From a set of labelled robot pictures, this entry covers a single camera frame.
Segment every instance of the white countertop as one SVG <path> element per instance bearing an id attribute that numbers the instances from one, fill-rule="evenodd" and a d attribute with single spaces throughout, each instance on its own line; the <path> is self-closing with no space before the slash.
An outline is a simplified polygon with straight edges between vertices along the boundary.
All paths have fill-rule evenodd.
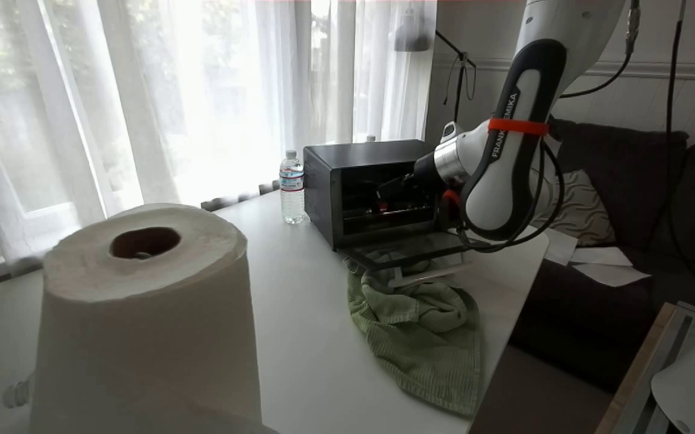
<path id="1" fill-rule="evenodd" d="M 278 192 L 217 214 L 247 239 L 262 421 L 280 434 L 463 434 L 379 369 L 348 313 L 348 263 L 311 226 L 280 220 Z M 494 374 L 542 260 L 545 236 L 502 252 L 468 252 L 450 277 L 479 308 L 485 378 Z M 1 392 L 33 371 L 40 273 L 0 284 L 0 431 L 23 431 L 27 407 Z"/>

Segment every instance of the table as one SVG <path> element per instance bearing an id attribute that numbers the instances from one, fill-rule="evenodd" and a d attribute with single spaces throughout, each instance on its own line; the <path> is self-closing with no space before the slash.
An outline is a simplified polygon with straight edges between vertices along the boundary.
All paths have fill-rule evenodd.
<path id="1" fill-rule="evenodd" d="M 650 378 L 695 343 L 695 307 L 664 303 L 630 371 L 618 386 L 597 434 L 664 434 L 671 421 L 650 397 Z"/>
<path id="2" fill-rule="evenodd" d="M 220 218 L 247 239 L 262 421 L 280 434 L 463 434 L 468 421 L 426 407 L 381 371 L 348 313 L 348 263 L 311 226 L 287 226 L 280 195 L 231 204 Z M 485 383 L 498 362 L 545 252 L 545 236 L 502 252 L 468 252 L 450 277 L 479 308 Z M 27 431 L 27 407 L 6 409 L 6 386 L 35 362 L 40 273 L 0 284 L 0 431 Z"/>

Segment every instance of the red strap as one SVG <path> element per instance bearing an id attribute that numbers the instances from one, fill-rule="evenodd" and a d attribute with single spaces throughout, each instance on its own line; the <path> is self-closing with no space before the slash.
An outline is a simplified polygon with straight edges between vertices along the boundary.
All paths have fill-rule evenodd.
<path id="1" fill-rule="evenodd" d="M 490 117 L 490 130 L 507 130 L 507 133 L 521 133 L 521 136 L 547 136 L 545 123 L 531 123 L 531 120 L 515 120 L 515 117 Z"/>

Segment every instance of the paper towel roll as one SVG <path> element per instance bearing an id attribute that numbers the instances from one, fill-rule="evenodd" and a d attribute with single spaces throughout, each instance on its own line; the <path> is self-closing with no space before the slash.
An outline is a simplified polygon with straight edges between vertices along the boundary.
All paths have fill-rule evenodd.
<path id="1" fill-rule="evenodd" d="M 62 239 L 42 277 L 30 431 L 162 431 L 194 407 L 261 421 L 237 226 L 145 204 Z"/>

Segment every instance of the gray couch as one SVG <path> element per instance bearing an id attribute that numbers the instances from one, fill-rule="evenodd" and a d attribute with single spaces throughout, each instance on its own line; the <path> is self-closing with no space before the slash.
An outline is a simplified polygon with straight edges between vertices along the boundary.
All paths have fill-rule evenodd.
<path id="1" fill-rule="evenodd" d="M 618 245 L 650 279 L 602 286 L 542 263 L 512 336 L 602 391 L 614 391 L 664 302 L 695 303 L 695 277 L 673 249 L 667 213 L 695 265 L 695 144 L 684 133 L 553 120 L 562 171 L 584 168 L 608 208 Z"/>

